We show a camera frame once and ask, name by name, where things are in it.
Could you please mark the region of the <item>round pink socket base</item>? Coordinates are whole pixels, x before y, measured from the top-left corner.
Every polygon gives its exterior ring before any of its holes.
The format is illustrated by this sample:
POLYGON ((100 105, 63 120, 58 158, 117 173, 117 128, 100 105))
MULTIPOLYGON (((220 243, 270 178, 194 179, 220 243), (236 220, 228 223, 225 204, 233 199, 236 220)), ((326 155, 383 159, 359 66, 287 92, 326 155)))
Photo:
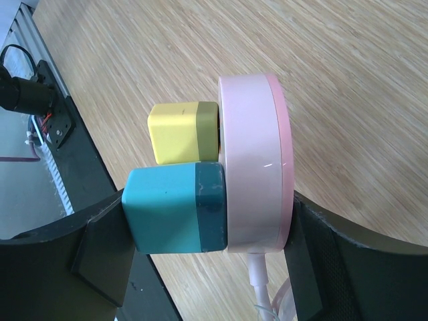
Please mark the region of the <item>round pink socket base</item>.
POLYGON ((273 74, 221 76, 219 114, 228 250, 280 251, 292 222, 294 153, 278 78, 273 74))

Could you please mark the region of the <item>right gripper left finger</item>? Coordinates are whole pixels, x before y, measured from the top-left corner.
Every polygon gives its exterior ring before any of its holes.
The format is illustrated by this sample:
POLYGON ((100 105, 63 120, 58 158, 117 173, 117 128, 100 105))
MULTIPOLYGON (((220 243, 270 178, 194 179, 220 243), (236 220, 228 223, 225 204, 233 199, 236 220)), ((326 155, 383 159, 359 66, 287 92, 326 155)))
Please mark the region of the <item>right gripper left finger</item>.
POLYGON ((120 191, 1 241, 2 320, 113 320, 134 242, 120 191))

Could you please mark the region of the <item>teal plug adapter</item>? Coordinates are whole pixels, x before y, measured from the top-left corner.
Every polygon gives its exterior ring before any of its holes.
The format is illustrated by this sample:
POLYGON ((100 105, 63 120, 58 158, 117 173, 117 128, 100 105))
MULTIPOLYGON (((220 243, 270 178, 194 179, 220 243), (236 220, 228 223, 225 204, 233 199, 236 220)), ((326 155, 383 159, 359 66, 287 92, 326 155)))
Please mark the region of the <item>teal plug adapter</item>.
POLYGON ((216 162, 134 169, 122 207, 143 254, 204 253, 227 247, 223 167, 216 162))

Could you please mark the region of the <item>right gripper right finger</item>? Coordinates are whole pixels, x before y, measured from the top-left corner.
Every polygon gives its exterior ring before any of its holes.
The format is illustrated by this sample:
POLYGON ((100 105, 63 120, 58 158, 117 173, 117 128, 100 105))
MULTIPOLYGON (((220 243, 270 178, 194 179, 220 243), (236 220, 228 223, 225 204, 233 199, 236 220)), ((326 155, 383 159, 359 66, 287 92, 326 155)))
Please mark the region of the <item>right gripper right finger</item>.
POLYGON ((299 320, 426 320, 427 248, 294 194, 284 248, 299 320))

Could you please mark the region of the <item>yellow plug adapter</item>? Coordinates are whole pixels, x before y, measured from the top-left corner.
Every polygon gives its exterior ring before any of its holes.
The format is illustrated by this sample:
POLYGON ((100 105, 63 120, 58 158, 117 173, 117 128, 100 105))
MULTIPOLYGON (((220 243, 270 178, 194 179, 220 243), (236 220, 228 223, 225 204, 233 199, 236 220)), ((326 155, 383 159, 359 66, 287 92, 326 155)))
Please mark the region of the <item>yellow plug adapter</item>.
POLYGON ((156 104, 147 124, 157 164, 218 160, 219 107, 216 102, 156 104))

